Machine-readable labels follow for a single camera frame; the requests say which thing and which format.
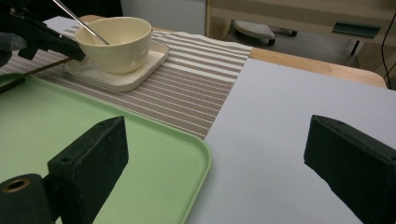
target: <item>striped placemat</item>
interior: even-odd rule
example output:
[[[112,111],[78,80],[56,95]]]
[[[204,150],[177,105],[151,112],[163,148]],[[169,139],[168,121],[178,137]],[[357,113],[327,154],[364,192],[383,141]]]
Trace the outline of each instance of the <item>striped placemat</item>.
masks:
[[[65,31],[73,35],[77,27]],[[186,33],[153,32],[152,40],[169,48],[167,60],[133,91],[117,92],[70,77],[61,65],[35,74],[204,139],[251,47]],[[32,61],[16,55],[0,74],[28,72],[65,57],[39,51]]]

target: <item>bowl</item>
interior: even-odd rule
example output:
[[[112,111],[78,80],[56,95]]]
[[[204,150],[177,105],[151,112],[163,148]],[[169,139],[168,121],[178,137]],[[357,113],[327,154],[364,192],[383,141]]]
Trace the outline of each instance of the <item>bowl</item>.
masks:
[[[131,73],[139,68],[149,53],[151,25],[134,17],[113,17],[89,23],[106,45],[85,28],[75,38],[85,55],[99,69],[111,74]]]

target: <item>metal rod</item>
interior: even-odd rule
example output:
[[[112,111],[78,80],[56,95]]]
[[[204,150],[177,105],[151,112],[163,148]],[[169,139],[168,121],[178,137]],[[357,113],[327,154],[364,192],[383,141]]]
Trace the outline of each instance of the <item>metal rod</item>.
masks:
[[[98,37],[105,44],[110,45],[107,41],[105,41],[99,34],[93,31],[87,24],[81,21],[67,6],[65,6],[60,0],[53,0],[53,2],[58,5],[61,9],[63,9],[67,14],[69,14],[73,19],[75,19],[80,25],[82,25],[85,29],[87,29],[92,35]]]

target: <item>spoon handle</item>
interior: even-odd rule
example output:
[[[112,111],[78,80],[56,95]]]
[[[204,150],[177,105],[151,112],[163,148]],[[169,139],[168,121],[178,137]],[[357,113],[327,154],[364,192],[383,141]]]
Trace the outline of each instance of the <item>spoon handle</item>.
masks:
[[[87,29],[92,35],[101,39],[105,44],[110,45],[105,41],[99,34],[93,31],[88,25],[86,25],[83,21],[81,21],[67,6],[65,6],[60,0],[53,0],[53,2],[58,5],[61,9],[63,9],[67,14],[69,14],[73,19],[75,19],[80,25],[82,25],[85,29]]]

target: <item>white paper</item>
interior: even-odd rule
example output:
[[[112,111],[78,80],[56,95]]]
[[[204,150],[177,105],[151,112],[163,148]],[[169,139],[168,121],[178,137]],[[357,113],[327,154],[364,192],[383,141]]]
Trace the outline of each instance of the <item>white paper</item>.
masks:
[[[396,148],[396,93],[247,60],[205,141],[213,166],[189,223],[361,223],[304,165],[312,115]]]
[[[72,26],[78,25],[78,22],[65,17],[54,17],[52,19],[44,21],[52,30],[63,33],[64,30],[69,29]]]

